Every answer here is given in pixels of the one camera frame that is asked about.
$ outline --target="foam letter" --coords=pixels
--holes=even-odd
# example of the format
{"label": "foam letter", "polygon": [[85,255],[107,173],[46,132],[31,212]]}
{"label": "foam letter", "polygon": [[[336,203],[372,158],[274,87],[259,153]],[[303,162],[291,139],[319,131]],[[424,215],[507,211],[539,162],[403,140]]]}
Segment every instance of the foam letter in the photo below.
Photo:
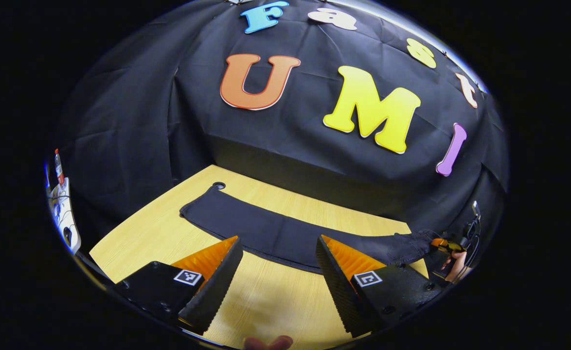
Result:
{"label": "foam letter", "polygon": [[241,16],[247,17],[249,27],[245,29],[245,33],[250,34],[260,31],[268,27],[276,26],[279,22],[276,19],[268,19],[268,16],[279,18],[283,15],[283,10],[279,6],[288,6],[285,1],[271,2],[270,4],[253,7],[241,13]]}
{"label": "foam letter", "polygon": [[450,142],[450,148],[447,149],[446,156],[443,161],[437,163],[437,173],[443,176],[449,176],[452,172],[452,166],[456,157],[459,155],[461,146],[463,146],[463,141],[467,139],[467,132],[463,127],[455,122],[454,124],[454,136],[452,137],[452,142]]}
{"label": "foam letter", "polygon": [[357,20],[350,14],[343,13],[342,11],[321,7],[317,9],[317,12],[308,13],[307,16],[318,22],[332,23],[334,26],[342,29],[348,29],[350,31],[357,29],[357,27],[355,27]]}
{"label": "foam letter", "polygon": [[357,107],[359,132],[366,138],[385,120],[385,127],[374,135],[376,143],[401,155],[406,151],[406,134],[419,97],[405,88],[396,88],[381,102],[372,76],[365,70],[341,66],[344,84],[332,114],[323,122],[329,128],[350,133],[355,128],[353,111]]}
{"label": "foam letter", "polygon": [[478,108],[478,103],[476,102],[476,100],[474,100],[474,95],[473,95],[475,93],[475,90],[470,85],[469,80],[465,78],[464,75],[458,73],[456,73],[456,76],[459,77],[459,80],[461,81],[461,87],[463,87],[463,95],[465,95],[465,99],[467,100],[467,102],[469,102],[469,104],[472,107]]}
{"label": "foam letter", "polygon": [[268,62],[272,63],[272,71],[266,88],[261,93],[248,93],[245,91],[245,80],[250,67],[259,60],[258,55],[248,53],[231,55],[227,58],[229,66],[221,82],[221,98],[228,105],[258,110],[276,104],[286,87],[290,71],[301,64],[301,61],[294,57],[272,56],[268,58]]}
{"label": "foam letter", "polygon": [[437,62],[435,62],[433,58],[435,55],[432,54],[432,51],[430,51],[429,48],[423,46],[419,41],[412,38],[406,39],[406,42],[408,43],[406,49],[409,51],[411,56],[430,68],[437,66]]}

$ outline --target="black cloth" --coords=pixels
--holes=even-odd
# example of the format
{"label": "black cloth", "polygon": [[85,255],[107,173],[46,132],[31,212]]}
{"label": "black cloth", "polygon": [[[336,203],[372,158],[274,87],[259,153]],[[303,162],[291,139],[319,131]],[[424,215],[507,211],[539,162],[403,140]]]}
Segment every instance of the black cloth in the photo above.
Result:
{"label": "black cloth", "polygon": [[219,239],[237,235],[245,250],[264,259],[315,273],[321,273],[315,256],[321,234],[384,264],[418,261],[429,253],[434,239],[430,230],[379,237],[353,235],[253,206],[216,186],[179,209],[179,215]]}
{"label": "black cloth", "polygon": [[[268,4],[239,6],[197,0],[157,18],[111,49],[76,86],[52,140],[59,148],[76,204],[76,216],[89,217],[98,238],[162,193],[210,164],[274,186],[361,212],[403,221],[413,230],[441,231],[469,210],[468,199],[490,175],[482,193],[500,197],[508,190],[508,148],[493,98],[474,82],[478,108],[466,102],[455,62],[418,35],[372,13],[315,0],[290,2],[279,24],[245,34],[240,13]],[[357,19],[356,31],[310,20],[328,7]],[[434,53],[437,67],[414,59],[407,38]],[[219,86],[226,58],[259,55],[245,80],[249,93],[266,86],[268,58],[301,60],[292,69],[283,95],[262,110],[234,108]],[[339,66],[369,72],[379,98],[403,87],[421,99],[397,155],[352,133],[326,127],[343,77]],[[467,132],[452,173],[435,165],[443,159],[452,126]],[[500,212],[498,201],[481,208]],[[487,222],[490,235],[495,222]]]}

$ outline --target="letter f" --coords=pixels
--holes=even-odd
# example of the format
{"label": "letter f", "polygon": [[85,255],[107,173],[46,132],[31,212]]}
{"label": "letter f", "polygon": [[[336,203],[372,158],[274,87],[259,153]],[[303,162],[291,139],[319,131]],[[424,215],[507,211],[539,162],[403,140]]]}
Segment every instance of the letter f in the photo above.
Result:
{"label": "letter f", "polygon": [[245,29],[246,34],[251,34],[261,29],[265,29],[268,27],[276,26],[279,22],[276,19],[268,19],[268,16],[272,16],[274,18],[279,18],[283,15],[283,10],[279,8],[279,6],[288,6],[285,1],[277,1],[272,2],[270,4],[262,5],[253,7],[252,9],[248,9],[241,13],[241,16],[247,17],[247,22],[249,23],[249,27]]}

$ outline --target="human hand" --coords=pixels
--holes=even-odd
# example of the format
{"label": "human hand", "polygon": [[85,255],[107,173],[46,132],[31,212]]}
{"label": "human hand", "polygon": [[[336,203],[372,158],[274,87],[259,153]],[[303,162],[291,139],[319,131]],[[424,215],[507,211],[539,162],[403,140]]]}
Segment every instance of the human hand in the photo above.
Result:
{"label": "human hand", "polygon": [[[461,276],[459,276],[458,280],[463,279],[463,277],[471,270],[471,268],[466,267],[465,270],[463,269],[463,267],[465,266],[465,257],[467,256],[467,252],[452,252],[452,257],[454,259],[456,259],[456,262],[454,263],[454,266],[452,267],[452,270],[450,271],[450,273],[448,273],[447,277],[446,277],[446,281],[454,281],[456,280],[456,277],[459,275],[459,273],[461,274]],[[447,258],[446,263],[443,264],[443,266],[441,267],[441,270],[443,270],[444,268],[446,268],[446,266],[450,263],[450,257]]]}
{"label": "human hand", "polygon": [[246,337],[243,340],[243,350],[286,350],[292,346],[294,341],[288,336],[278,336],[272,343],[266,345],[256,337]]}

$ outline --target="wooden table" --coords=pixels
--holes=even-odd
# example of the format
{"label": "wooden table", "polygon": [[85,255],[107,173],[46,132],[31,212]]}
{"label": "wooden table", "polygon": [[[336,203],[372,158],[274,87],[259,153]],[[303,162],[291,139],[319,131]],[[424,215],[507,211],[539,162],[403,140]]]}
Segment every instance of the wooden table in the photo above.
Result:
{"label": "wooden table", "polygon": [[[219,240],[179,216],[179,209],[214,182],[241,201],[318,226],[356,235],[410,233],[404,222],[346,209],[209,166],[137,211],[104,237],[90,255],[115,283],[151,261],[174,263]],[[428,277],[424,261],[412,264]],[[241,348],[243,338],[294,339],[292,350],[325,349],[352,341],[323,276],[244,252],[232,285],[203,337]]]}

